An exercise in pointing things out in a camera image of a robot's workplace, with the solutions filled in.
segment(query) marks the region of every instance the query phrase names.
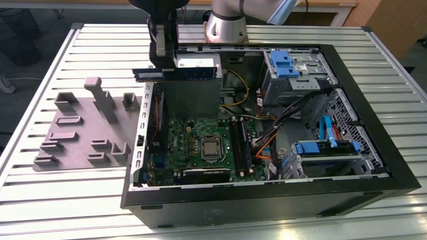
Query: aluminum table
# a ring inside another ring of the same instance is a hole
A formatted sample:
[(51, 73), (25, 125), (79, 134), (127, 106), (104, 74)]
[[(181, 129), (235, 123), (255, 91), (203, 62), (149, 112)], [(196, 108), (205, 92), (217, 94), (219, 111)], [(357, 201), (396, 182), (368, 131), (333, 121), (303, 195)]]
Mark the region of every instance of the aluminum table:
[[(180, 42), (203, 42), (201, 25), (180, 26)], [(423, 186), (353, 213), (325, 218), (149, 229), (120, 209), (125, 168), (35, 172), (59, 92), (83, 97), (87, 76), (113, 97), (141, 94), (132, 68), (148, 62), (145, 25), (72, 29), (0, 157), (0, 239), (373, 239), (427, 237), (427, 95), (371, 32), (359, 27), (248, 26), (251, 43), (332, 44)]]

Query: blue plastic clip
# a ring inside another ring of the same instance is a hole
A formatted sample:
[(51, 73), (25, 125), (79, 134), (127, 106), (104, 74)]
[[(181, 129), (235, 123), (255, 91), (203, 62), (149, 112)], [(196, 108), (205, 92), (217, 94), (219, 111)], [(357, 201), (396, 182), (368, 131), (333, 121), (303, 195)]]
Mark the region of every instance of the blue plastic clip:
[(295, 145), (295, 149), (296, 149), (296, 154), (301, 154), (304, 152), (303, 146), (300, 144)]
[(332, 132), (332, 121), (331, 117), (328, 115), (323, 115), (320, 118), (320, 123), (319, 123), (319, 138), (320, 140), (327, 139), (331, 143), (332, 148), (337, 147), (335, 138), (333, 138), (333, 132)]
[(299, 71), (293, 68), (293, 59), (289, 57), (287, 51), (271, 51), (271, 64), (276, 71), (277, 78), (297, 78)]
[(352, 147), (353, 147), (355, 153), (356, 154), (360, 153), (361, 148), (357, 141), (352, 141)]
[(285, 167), (288, 161), (289, 161), (289, 156), (285, 156), (285, 158), (283, 159), (281, 165), (280, 165), (281, 169)]

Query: expansion slot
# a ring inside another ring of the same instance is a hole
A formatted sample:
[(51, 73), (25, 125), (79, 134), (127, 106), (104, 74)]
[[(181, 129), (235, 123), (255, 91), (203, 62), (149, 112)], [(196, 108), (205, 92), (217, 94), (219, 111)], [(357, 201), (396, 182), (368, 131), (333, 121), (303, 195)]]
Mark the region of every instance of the expansion slot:
[(247, 136), (245, 122), (243, 118), (232, 117), (228, 123), (229, 138), (233, 156), (233, 166), (236, 176), (244, 177), (253, 173), (249, 140)]

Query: blue drive bracket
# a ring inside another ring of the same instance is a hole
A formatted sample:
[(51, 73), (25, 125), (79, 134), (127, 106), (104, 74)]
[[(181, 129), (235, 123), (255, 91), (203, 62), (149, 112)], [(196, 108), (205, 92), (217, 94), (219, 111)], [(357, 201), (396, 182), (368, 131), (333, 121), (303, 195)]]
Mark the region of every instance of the blue drive bracket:
[(319, 122), (319, 139), (320, 140), (328, 140), (331, 143), (331, 147), (336, 148), (337, 144), (333, 137), (332, 132), (332, 121), (331, 117), (328, 115), (323, 115)]
[(295, 145), (296, 154), (317, 154), (320, 153), (317, 143), (315, 141), (299, 142)]
[(299, 71), (293, 67), (293, 59), (287, 51), (271, 51), (269, 62), (276, 72), (277, 78), (297, 78)]

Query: floor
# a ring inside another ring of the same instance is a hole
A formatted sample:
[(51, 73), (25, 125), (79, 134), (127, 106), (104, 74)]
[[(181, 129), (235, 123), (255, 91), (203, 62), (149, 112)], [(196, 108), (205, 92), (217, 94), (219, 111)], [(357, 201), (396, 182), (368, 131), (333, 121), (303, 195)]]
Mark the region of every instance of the floor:
[[(43, 36), (36, 40), (36, 46), (43, 57), (37, 64), (28, 67), (16, 67), (0, 53), (0, 73), (7, 79), (43, 79), (72, 23), (140, 24), (147, 21), (147, 14), (139, 10), (95, 11), (67, 9), (64, 11), (64, 18), (61, 19), (57, 19), (51, 9), (33, 9), (31, 12), (43, 32)], [(188, 24), (201, 24), (201, 16), (203, 11), (188, 11), (185, 22)], [(255, 20), (252, 22), (252, 19), (249, 19), (248, 24), (260, 23)], [(415, 67), (411, 75), (424, 91), (427, 91), (427, 48), (422, 47), (422, 43), (414, 45), (400, 62), (404, 67)], [(40, 81), (33, 79), (12, 80), (11, 82), (16, 87), (15, 94), (4, 94), (0, 92), (0, 131), (7, 132), (15, 130), (40, 84)], [(0, 147), (7, 145), (8, 140), (9, 136), (0, 135)]]

